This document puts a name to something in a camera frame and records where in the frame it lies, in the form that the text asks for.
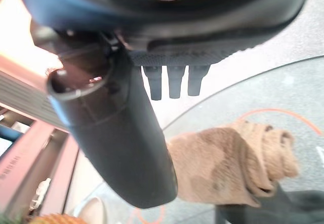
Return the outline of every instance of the black object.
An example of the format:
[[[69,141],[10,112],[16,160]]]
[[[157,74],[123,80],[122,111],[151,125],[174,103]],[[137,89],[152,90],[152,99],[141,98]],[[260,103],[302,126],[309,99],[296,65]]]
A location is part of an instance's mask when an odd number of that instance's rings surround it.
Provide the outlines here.
[[[54,109],[105,181],[126,201],[149,208],[172,201],[177,182],[141,70],[124,50],[91,83],[56,70],[48,80]]]
[[[200,94],[201,81],[207,75],[210,66],[189,66],[188,95]]]
[[[185,66],[168,66],[169,96],[171,99],[180,98],[181,82]]]
[[[162,67],[145,66],[144,73],[148,78],[152,100],[162,99]]]
[[[160,67],[170,96],[189,65],[198,95],[211,64],[278,34],[305,0],[23,0],[35,44],[57,54],[64,70],[48,90],[62,121],[104,179],[125,200],[146,208],[176,196],[164,137],[143,88],[159,100]]]
[[[261,208],[247,205],[217,206],[220,216],[231,224],[323,224],[324,192],[284,192],[281,187],[271,198],[258,198]]]

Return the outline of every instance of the rubber grip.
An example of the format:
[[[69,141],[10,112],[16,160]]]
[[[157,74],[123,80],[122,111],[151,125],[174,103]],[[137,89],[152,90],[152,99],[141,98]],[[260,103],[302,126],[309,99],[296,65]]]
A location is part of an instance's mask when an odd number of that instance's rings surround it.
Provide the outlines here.
[[[93,166],[124,200],[139,208],[168,203],[177,196],[176,175],[140,67],[133,67],[124,51],[110,62],[101,79],[72,91],[64,85],[64,73],[52,72],[50,100]]]

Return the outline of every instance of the orange circle marking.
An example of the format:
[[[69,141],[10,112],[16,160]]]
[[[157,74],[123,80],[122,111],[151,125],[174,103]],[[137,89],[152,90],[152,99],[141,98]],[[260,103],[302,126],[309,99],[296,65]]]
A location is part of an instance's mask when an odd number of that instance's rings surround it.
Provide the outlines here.
[[[143,223],[143,224],[160,224],[161,221],[163,221],[164,217],[165,217],[165,212],[166,212],[166,209],[164,206],[161,206],[160,207],[160,215],[158,217],[158,219],[154,222],[148,222],[146,221],[143,217],[142,217],[142,214],[141,214],[142,210],[141,209],[138,209],[138,208],[135,208],[134,211],[132,212],[129,220],[128,220],[128,224],[132,224],[133,221],[134,221],[134,215]]]
[[[301,121],[303,121],[305,124],[307,124],[313,131],[315,131],[318,135],[323,135],[322,131],[315,125],[313,124],[310,120],[306,119],[305,117],[289,111],[289,110],[285,110],[285,109],[257,109],[257,110],[253,110],[253,111],[249,111],[247,113],[245,113],[244,115],[242,115],[240,118],[238,119],[244,119],[252,114],[256,114],[256,113],[261,113],[261,112],[280,112],[280,113],[284,113],[287,115],[291,115]]]

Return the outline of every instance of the brown towel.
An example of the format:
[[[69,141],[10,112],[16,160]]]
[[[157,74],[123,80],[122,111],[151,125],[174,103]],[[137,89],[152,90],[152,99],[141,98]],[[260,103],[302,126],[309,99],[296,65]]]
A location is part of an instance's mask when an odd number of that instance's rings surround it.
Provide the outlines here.
[[[297,175],[292,144],[287,131],[246,121],[174,137],[168,149],[178,196],[191,202],[258,207],[254,196],[271,196],[277,180]]]

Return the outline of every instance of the gray surface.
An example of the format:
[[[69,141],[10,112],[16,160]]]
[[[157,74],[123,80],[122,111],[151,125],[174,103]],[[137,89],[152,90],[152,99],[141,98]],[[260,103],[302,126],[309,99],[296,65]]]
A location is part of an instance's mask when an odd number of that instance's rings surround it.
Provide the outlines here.
[[[164,132],[170,138],[236,120],[246,112],[278,108],[293,111],[324,129],[324,57],[287,65],[240,82],[221,91],[178,118]],[[296,139],[295,154],[300,175],[282,182],[287,191],[324,191],[324,167],[316,147],[319,136],[303,121],[283,113],[264,112],[247,118],[289,130]]]
[[[246,112],[264,108],[293,111],[324,128],[324,57],[287,65],[233,85],[193,107],[164,131],[166,138],[182,132],[199,131],[236,120]],[[300,176],[281,182],[286,191],[323,190],[324,169],[317,146],[324,148],[322,136],[293,116],[277,112],[258,113],[247,119],[270,123],[288,129],[296,138],[295,154],[300,163]],[[102,184],[89,198],[103,199],[111,223],[141,223],[134,208],[118,197],[107,184]],[[193,204],[179,199],[165,205],[161,223],[214,223],[213,205]],[[159,208],[143,210],[147,221],[155,221]]]

